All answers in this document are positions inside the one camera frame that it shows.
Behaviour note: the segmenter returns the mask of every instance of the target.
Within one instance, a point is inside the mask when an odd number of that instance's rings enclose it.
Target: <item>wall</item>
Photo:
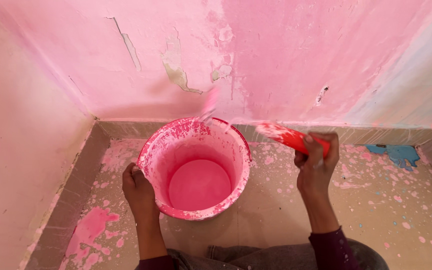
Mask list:
[[[0,23],[0,270],[17,269],[93,123]]]
[[[196,115],[217,79],[226,120],[432,124],[432,0],[0,0],[0,20],[103,120]]]

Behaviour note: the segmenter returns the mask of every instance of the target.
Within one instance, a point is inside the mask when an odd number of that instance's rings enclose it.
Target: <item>dark purple sleeve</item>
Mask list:
[[[311,233],[309,241],[318,270],[361,270],[341,227],[328,233]]]
[[[152,259],[140,260],[140,270],[177,270],[179,261],[171,258],[170,255],[156,257]]]

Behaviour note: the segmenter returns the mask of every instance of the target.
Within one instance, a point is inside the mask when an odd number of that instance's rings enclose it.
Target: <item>bucket handle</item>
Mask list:
[[[213,117],[213,119],[214,119],[214,120],[221,121],[221,122],[225,123],[225,124],[228,125],[228,126],[230,125],[230,123],[226,122],[225,120],[222,120],[222,119],[219,119],[219,118],[216,118],[216,117]],[[243,138],[244,144],[246,145],[246,149],[248,150],[249,161],[252,162],[252,161],[253,161],[253,157],[251,156],[251,150],[249,149],[249,145],[248,145],[248,142],[246,141],[246,138],[245,138],[245,137],[243,136],[243,134],[241,134],[241,132],[240,132],[237,128],[235,128],[233,125],[231,125],[231,128],[232,128],[234,131],[236,131],[236,132],[239,134],[239,136],[241,136],[241,138]]]

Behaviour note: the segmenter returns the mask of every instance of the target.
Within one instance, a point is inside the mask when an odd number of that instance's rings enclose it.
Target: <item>gray pants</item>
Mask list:
[[[389,270],[386,261],[375,250],[355,240],[347,241],[362,270]],[[167,251],[179,261],[179,270],[318,270],[310,243],[269,248],[210,245],[205,258],[175,249]]]

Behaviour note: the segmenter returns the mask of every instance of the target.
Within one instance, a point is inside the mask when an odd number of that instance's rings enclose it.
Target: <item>pink bucket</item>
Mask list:
[[[172,121],[143,146],[138,166],[151,182],[156,204],[164,214],[183,220],[204,220],[225,211],[248,181],[251,152],[243,135],[213,118]]]

